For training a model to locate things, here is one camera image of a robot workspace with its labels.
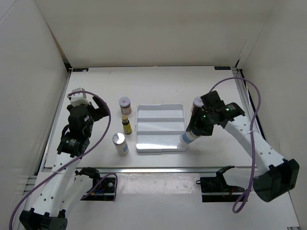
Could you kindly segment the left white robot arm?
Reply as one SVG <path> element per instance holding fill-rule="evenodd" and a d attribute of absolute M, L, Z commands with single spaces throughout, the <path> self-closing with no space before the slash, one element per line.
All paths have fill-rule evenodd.
<path fill-rule="evenodd" d="M 42 187 L 38 199 L 29 210 L 23 210 L 19 221 L 26 230 L 64 230 L 68 215 L 86 192 L 95 192 L 101 181 L 95 168 L 78 171 L 82 157 L 92 151 L 89 147 L 94 122 L 110 118 L 107 104 L 97 95 L 94 108 L 86 99 L 87 91 L 68 94 L 70 105 L 68 124 L 63 128 L 52 174 L 34 189 Z"/>

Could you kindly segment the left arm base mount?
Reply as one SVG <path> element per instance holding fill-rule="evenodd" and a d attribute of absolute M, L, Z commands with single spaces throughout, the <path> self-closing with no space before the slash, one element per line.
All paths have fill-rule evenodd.
<path fill-rule="evenodd" d="M 117 197 L 118 176 L 108 173 L 98 174 L 93 179 L 93 187 L 86 192 L 81 201 L 115 201 Z"/>

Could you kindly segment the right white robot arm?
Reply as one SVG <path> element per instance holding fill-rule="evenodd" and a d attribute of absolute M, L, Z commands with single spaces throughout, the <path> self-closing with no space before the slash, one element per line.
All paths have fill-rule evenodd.
<path fill-rule="evenodd" d="M 217 125 L 231 134 L 248 155 L 255 159 L 252 164 L 258 168 L 260 175 L 253 178 L 253 188 L 260 199 L 270 202 L 295 187 L 298 162 L 287 160 L 257 131 L 253 131 L 244 111 L 236 103 L 219 108 L 195 107 L 180 141 L 187 145 L 201 136 L 211 136 Z"/>

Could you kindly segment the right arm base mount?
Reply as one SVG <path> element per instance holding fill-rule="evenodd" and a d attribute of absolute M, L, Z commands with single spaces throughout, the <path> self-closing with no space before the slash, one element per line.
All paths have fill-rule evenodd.
<path fill-rule="evenodd" d="M 201 187 L 203 203 L 235 202 L 245 191 L 244 188 L 228 185 L 225 179 L 216 177 L 201 177 L 196 181 Z"/>

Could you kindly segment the white shaker silver cap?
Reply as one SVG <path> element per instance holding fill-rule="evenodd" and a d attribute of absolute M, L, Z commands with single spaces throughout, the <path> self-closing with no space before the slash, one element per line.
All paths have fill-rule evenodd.
<path fill-rule="evenodd" d="M 200 136 L 195 135 L 192 131 L 188 131 L 180 136 L 180 142 L 182 145 L 188 145 L 197 140 L 199 137 Z"/>
<path fill-rule="evenodd" d="M 125 156 L 128 154 L 129 147 L 124 134 L 115 133 L 112 137 L 112 141 L 119 155 Z"/>

